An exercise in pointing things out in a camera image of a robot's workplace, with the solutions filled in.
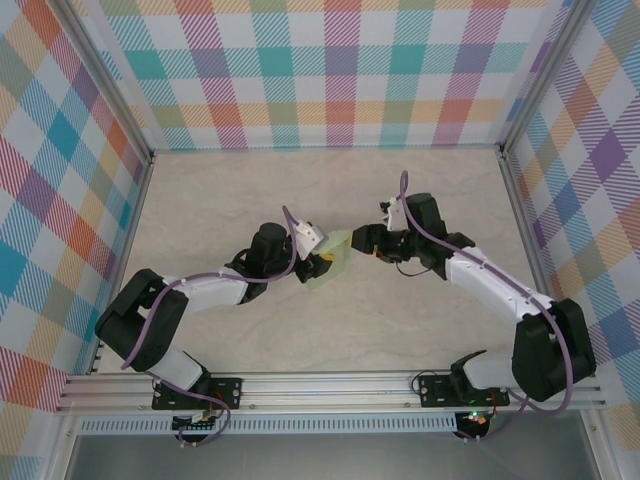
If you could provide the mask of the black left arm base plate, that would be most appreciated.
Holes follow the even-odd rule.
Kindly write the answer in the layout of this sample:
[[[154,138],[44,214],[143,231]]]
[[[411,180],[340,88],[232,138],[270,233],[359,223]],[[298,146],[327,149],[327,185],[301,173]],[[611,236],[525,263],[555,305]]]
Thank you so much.
[[[215,398],[226,403],[231,410],[240,406],[243,380],[238,377],[211,377],[200,379],[191,392]],[[153,383],[153,410],[202,410],[219,411],[221,407],[210,400],[203,400],[179,393],[161,382]]]

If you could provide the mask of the light green paper box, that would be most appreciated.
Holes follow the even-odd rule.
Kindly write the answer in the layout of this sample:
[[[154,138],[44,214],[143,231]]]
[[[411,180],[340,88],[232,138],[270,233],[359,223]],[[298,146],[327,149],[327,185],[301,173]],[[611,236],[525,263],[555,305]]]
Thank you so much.
[[[327,282],[340,275],[348,266],[351,252],[351,230],[336,230],[325,235],[324,241],[316,247],[312,254],[332,253],[334,261],[331,263],[329,271],[323,276],[309,280],[306,286],[309,290],[317,290]]]

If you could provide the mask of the aluminium frame leg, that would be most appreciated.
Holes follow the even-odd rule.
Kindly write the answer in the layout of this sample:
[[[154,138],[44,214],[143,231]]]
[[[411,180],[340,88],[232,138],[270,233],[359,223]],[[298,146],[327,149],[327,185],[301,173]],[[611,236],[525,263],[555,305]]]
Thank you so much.
[[[65,480],[82,418],[77,415],[60,417],[55,442],[44,480]]]
[[[599,479],[616,480],[609,442],[601,417],[596,410],[581,410],[580,414]]]

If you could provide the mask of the aluminium table side rail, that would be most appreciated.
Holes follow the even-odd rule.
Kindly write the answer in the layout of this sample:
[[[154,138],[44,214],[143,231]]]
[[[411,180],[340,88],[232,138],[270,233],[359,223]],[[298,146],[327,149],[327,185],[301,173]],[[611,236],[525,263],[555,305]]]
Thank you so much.
[[[110,303],[115,299],[118,292],[120,291],[120,287],[124,279],[127,263],[130,258],[131,249],[134,243],[141,213],[144,207],[144,203],[145,203],[150,182],[152,179],[152,175],[154,171],[154,161],[155,161],[154,152],[151,152],[151,154],[145,159],[145,166],[142,171],[143,175],[141,179],[139,194],[136,199],[136,203],[134,205],[134,209],[132,211],[130,221],[128,223],[126,236],[123,243],[123,249],[116,263],[116,268],[114,270],[113,283],[109,290],[107,303]],[[101,340],[96,336],[94,329],[95,329],[94,325],[91,325],[89,328],[89,333],[91,334],[91,338],[90,338],[91,342],[89,343],[89,351],[88,351],[87,359],[83,364],[83,369],[82,369],[83,375],[91,375],[92,373],[95,373],[97,371],[95,364],[100,357],[100,354],[98,353],[98,351],[101,349]]]
[[[537,244],[537,239],[533,228],[529,224],[524,200],[522,199],[519,191],[511,165],[506,156],[500,150],[496,151],[496,158],[505,184],[509,202],[513,210],[533,282],[539,292],[555,298],[556,295],[552,292],[551,286],[543,269],[543,262]]]

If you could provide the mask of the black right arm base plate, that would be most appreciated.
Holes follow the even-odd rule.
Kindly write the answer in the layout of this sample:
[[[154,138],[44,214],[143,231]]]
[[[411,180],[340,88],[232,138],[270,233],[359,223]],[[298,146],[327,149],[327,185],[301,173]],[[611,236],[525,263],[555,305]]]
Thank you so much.
[[[507,392],[499,388],[477,389],[455,375],[424,371],[411,381],[423,408],[435,407],[503,407],[510,405]]]

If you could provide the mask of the aluminium frame post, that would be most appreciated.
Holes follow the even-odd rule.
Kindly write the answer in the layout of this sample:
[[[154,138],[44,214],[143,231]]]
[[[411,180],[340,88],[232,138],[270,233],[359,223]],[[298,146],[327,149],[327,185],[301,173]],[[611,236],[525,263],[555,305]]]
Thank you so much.
[[[503,108],[504,123],[495,141],[499,162],[508,161],[596,3],[549,0]]]
[[[142,129],[133,116],[129,105],[121,94],[114,77],[111,75],[99,49],[95,46],[81,17],[76,12],[71,0],[50,0],[51,7],[59,10],[59,15],[66,21],[66,29],[73,37],[73,42],[82,59],[88,65],[89,73],[107,102],[113,108],[115,116],[122,123],[123,130],[135,145],[147,163],[153,160],[153,149],[145,139]]]

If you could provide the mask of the wide aluminium mounting rail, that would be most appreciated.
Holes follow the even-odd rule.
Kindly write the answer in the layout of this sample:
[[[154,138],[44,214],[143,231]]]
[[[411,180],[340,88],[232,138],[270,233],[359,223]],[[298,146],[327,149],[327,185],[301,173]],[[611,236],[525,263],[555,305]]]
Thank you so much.
[[[316,373],[217,373],[214,377],[243,380],[240,406],[235,414],[396,413],[421,411],[471,411],[492,407],[423,408],[411,381],[422,372],[316,372]],[[56,411],[60,415],[133,415],[136,413],[183,414],[186,410],[153,410],[153,383],[144,374],[98,373],[72,376],[63,389]],[[507,392],[510,405],[497,412],[517,409],[516,386]]]

